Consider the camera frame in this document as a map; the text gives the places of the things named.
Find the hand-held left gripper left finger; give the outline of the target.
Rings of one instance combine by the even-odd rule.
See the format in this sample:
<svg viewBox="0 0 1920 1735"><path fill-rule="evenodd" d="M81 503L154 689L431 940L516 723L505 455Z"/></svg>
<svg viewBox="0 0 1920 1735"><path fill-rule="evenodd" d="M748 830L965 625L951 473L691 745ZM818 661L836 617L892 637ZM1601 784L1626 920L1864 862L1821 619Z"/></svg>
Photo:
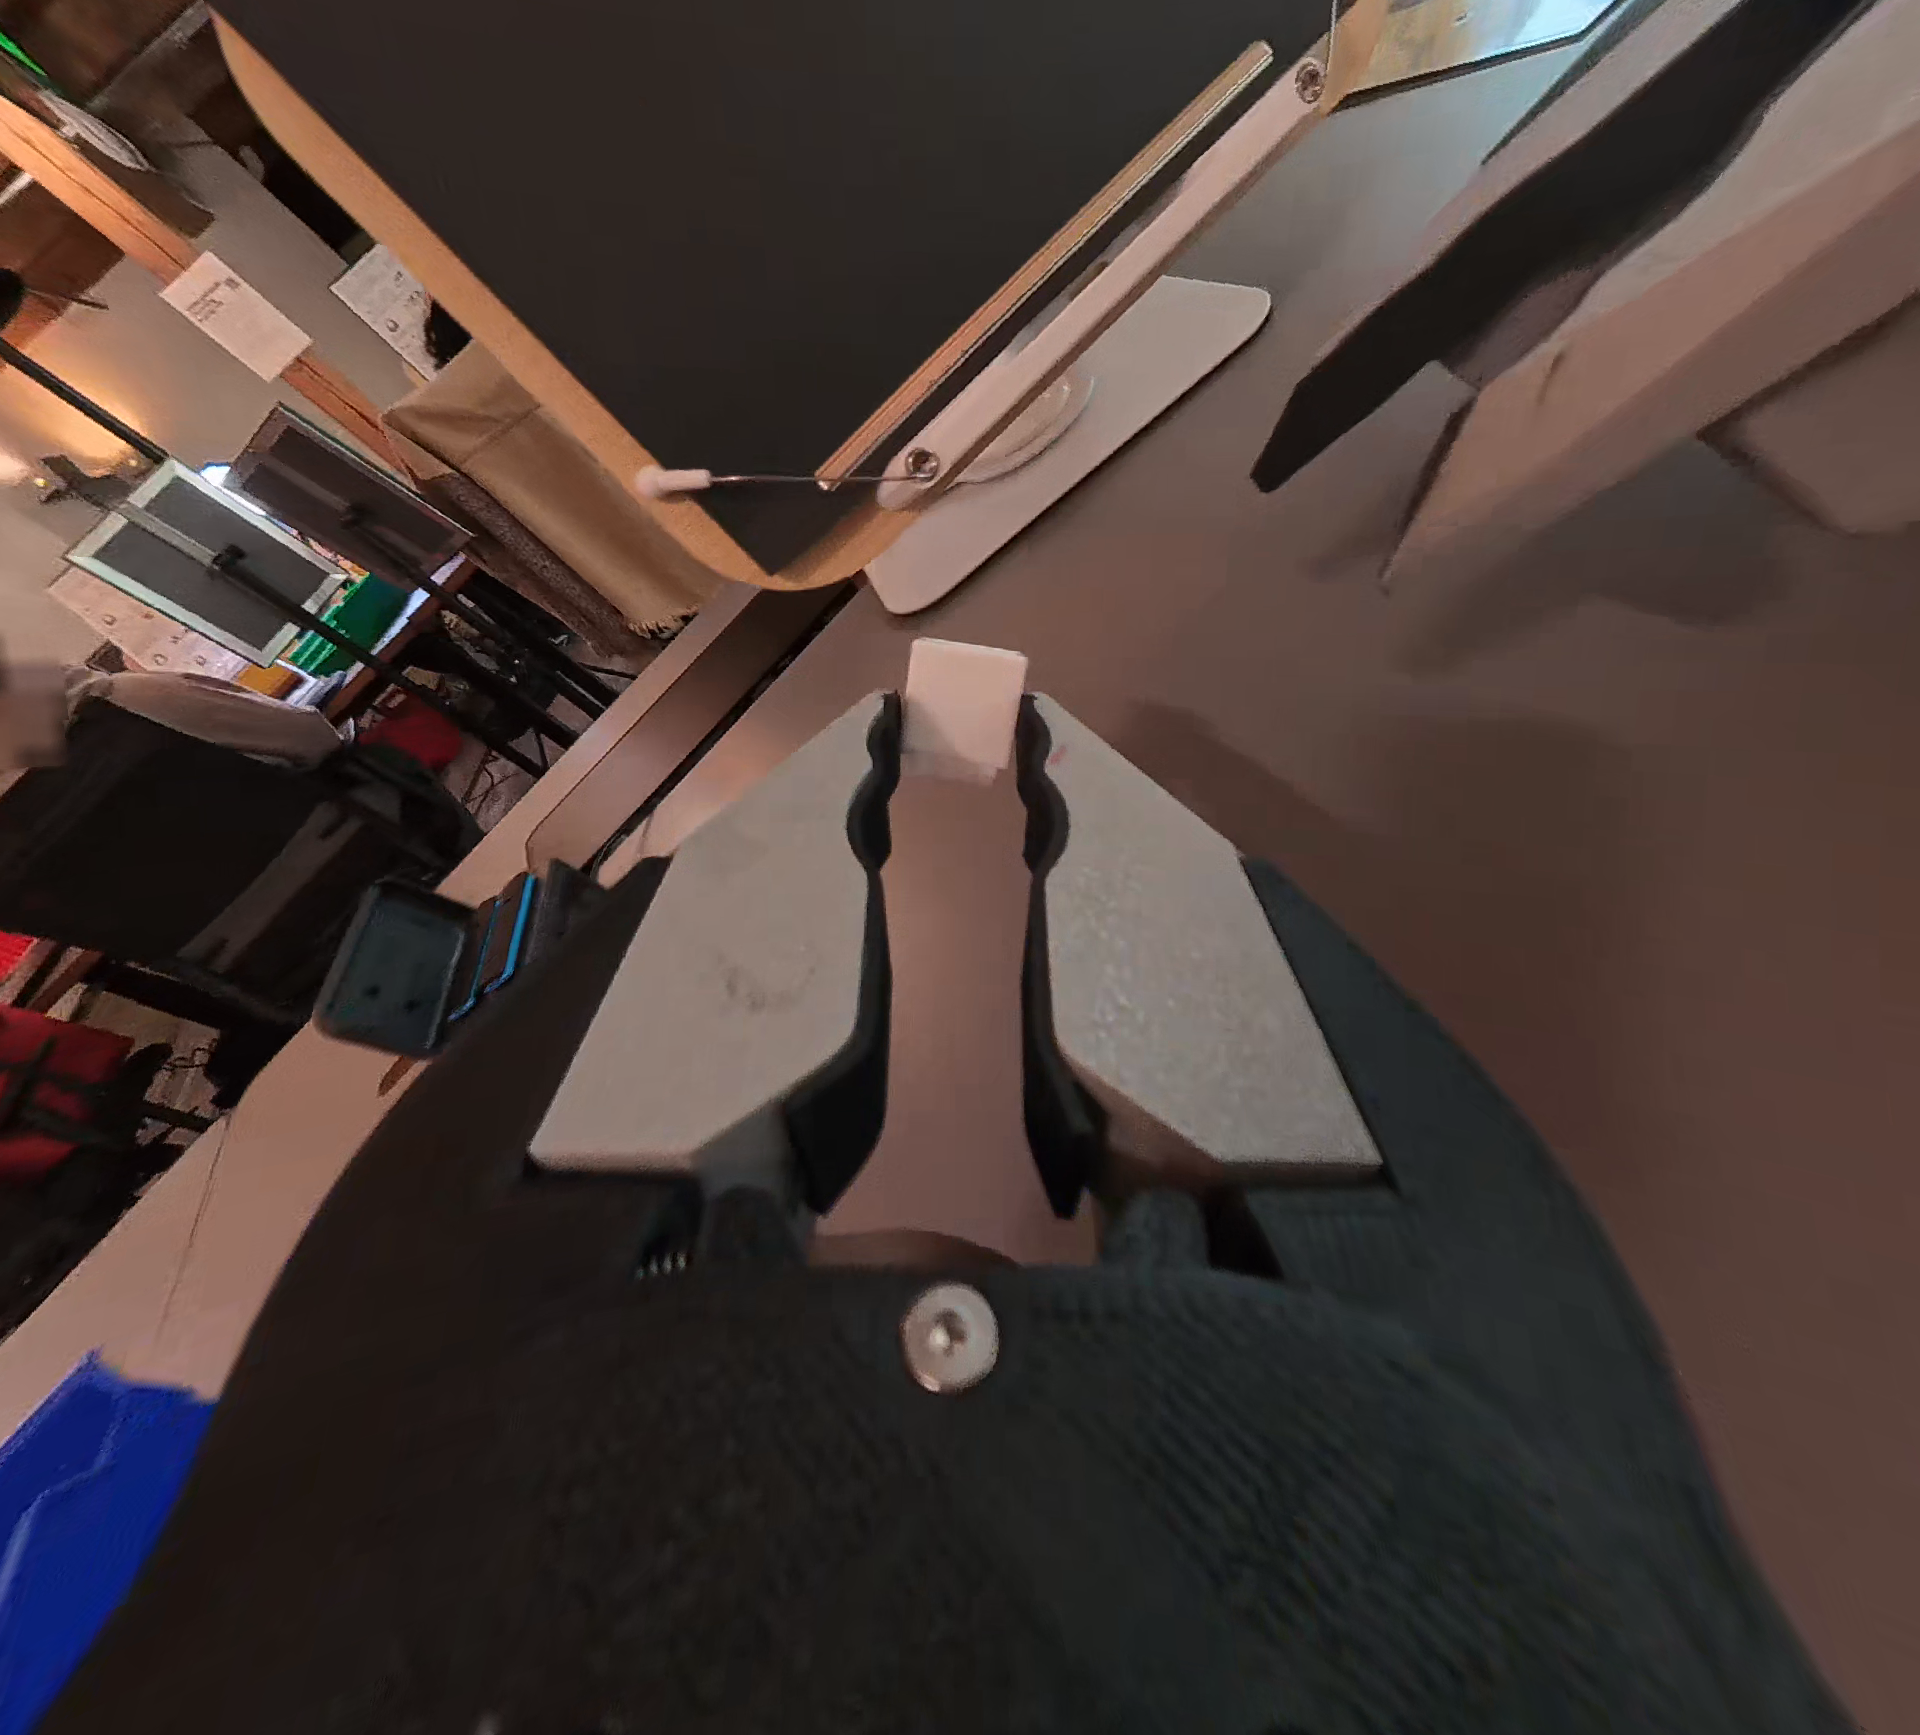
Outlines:
<svg viewBox="0 0 1920 1735"><path fill-rule="evenodd" d="M534 1170L758 1188L798 1216L852 1188L885 1118L899 735L899 697L863 697L664 860Z"/></svg>

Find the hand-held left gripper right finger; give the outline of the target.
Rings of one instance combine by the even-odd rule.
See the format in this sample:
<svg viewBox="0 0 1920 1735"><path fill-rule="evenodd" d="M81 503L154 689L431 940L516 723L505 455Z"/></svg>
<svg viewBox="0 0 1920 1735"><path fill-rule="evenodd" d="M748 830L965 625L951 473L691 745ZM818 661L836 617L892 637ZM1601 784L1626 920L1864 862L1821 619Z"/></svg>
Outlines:
<svg viewBox="0 0 1920 1735"><path fill-rule="evenodd" d="M1019 1118L1058 1220L1140 1190L1351 1188L1380 1146L1238 848L1019 701Z"/></svg>

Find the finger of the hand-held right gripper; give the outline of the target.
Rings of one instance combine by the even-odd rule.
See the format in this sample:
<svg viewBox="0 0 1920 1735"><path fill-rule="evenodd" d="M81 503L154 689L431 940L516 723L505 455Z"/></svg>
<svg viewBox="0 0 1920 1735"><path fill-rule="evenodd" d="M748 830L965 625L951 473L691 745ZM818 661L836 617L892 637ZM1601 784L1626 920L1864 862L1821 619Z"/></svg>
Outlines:
<svg viewBox="0 0 1920 1735"><path fill-rule="evenodd" d="M1849 147L1756 131L1458 419L1382 587L1541 531L1904 307L1915 189L1915 121Z"/></svg>
<svg viewBox="0 0 1920 1735"><path fill-rule="evenodd" d="M1880 0L1631 0L1481 161L1423 259L1298 381L1270 497L1436 365L1481 389L1734 165Z"/></svg>

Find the small white plastic block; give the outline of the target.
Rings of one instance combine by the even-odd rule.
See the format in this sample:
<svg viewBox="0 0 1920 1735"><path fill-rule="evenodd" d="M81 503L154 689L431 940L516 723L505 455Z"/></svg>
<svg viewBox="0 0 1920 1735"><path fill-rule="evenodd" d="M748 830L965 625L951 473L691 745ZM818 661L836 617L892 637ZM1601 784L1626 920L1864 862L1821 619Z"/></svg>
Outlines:
<svg viewBox="0 0 1920 1735"><path fill-rule="evenodd" d="M909 780L991 786L1012 764L1027 659L916 639L899 693L899 770Z"/></svg>

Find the blue plastic bin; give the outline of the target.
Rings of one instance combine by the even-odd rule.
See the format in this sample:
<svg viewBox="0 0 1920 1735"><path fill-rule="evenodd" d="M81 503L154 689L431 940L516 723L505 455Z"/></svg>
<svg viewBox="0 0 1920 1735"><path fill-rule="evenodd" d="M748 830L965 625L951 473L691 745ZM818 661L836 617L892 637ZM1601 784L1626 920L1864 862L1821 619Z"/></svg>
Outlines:
<svg viewBox="0 0 1920 1735"><path fill-rule="evenodd" d="M83 1358L1 1450L1 1730L35 1728L127 1596L214 1404Z"/></svg>

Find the white board stand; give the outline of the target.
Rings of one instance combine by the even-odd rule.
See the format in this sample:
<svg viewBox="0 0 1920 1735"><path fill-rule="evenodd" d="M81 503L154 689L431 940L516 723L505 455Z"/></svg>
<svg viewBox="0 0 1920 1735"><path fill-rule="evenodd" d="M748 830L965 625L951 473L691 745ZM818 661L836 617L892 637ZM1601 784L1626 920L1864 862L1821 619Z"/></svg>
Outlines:
<svg viewBox="0 0 1920 1735"><path fill-rule="evenodd" d="M1329 55L1323 37L1242 105L887 463L878 503L903 527L866 567L887 615L955 593L1266 327L1266 291L1171 265L1311 129Z"/></svg>

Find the black charging case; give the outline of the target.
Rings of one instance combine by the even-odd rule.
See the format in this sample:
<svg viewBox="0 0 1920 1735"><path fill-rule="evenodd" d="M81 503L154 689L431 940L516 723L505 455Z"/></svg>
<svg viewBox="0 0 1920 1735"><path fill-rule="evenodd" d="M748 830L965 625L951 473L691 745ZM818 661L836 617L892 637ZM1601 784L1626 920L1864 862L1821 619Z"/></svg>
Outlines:
<svg viewBox="0 0 1920 1735"><path fill-rule="evenodd" d="M417 884L374 884L348 922L312 1020L348 1046L430 1060L555 954L605 894L564 862L519 874L472 906Z"/></svg>

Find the green bin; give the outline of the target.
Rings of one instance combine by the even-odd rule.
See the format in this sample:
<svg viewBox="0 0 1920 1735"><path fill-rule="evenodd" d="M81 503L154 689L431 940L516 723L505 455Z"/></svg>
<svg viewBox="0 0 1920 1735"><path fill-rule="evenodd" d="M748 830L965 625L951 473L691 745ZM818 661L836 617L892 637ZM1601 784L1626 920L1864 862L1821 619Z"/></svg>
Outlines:
<svg viewBox="0 0 1920 1735"><path fill-rule="evenodd" d="M326 643L320 635L307 631L283 653L281 665L298 683L290 685L280 701L295 709L316 709L332 701L363 671L359 661L340 643L376 651L406 619L414 599L414 591L377 577L362 575L354 579L318 619L334 641Z"/></svg>

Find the dark framed grey panel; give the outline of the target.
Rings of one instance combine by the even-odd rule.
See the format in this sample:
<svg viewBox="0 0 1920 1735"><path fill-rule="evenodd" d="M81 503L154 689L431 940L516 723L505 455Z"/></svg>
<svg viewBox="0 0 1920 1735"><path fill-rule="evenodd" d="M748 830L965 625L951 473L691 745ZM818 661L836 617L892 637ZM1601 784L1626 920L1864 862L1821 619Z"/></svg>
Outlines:
<svg viewBox="0 0 1920 1735"><path fill-rule="evenodd" d="M251 433L226 485L300 541L387 583L434 577L472 543L461 525L286 407Z"/></svg>

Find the red bag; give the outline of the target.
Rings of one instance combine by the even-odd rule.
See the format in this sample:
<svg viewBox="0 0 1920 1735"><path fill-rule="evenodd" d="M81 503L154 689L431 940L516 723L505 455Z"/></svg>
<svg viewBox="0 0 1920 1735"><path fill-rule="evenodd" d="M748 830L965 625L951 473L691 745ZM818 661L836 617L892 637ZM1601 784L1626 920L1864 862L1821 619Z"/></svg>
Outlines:
<svg viewBox="0 0 1920 1735"><path fill-rule="evenodd" d="M107 1094L131 1044L1 1002L1 1182L28 1188L105 1140Z"/></svg>

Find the small white paper notice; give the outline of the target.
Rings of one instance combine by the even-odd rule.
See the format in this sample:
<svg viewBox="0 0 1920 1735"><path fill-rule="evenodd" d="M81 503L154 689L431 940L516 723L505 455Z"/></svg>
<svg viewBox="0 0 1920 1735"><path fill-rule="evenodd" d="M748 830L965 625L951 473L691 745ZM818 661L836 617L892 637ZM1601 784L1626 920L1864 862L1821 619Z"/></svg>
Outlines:
<svg viewBox="0 0 1920 1735"><path fill-rule="evenodd" d="M396 355L431 365L425 343L431 299L390 249L374 245L355 257L330 295Z"/></svg>

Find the large white paper notice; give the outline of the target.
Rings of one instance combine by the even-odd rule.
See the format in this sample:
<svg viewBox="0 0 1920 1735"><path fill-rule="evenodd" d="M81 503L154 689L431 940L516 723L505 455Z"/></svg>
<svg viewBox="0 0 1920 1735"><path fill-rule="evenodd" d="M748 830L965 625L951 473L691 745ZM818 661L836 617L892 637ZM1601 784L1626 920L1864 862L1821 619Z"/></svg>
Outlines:
<svg viewBox="0 0 1920 1735"><path fill-rule="evenodd" d="M158 299L263 385L283 381L313 345L305 331L211 253L164 283Z"/></svg>

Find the black board with wooden frame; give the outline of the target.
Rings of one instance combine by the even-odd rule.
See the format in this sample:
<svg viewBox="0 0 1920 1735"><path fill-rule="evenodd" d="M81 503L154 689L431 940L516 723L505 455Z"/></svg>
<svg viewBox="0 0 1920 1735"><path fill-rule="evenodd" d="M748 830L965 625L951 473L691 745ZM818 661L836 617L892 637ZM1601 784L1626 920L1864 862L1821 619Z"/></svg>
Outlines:
<svg viewBox="0 0 1920 1735"><path fill-rule="evenodd" d="M286 153L672 543L861 571L889 461L1386 0L203 0Z"/></svg>

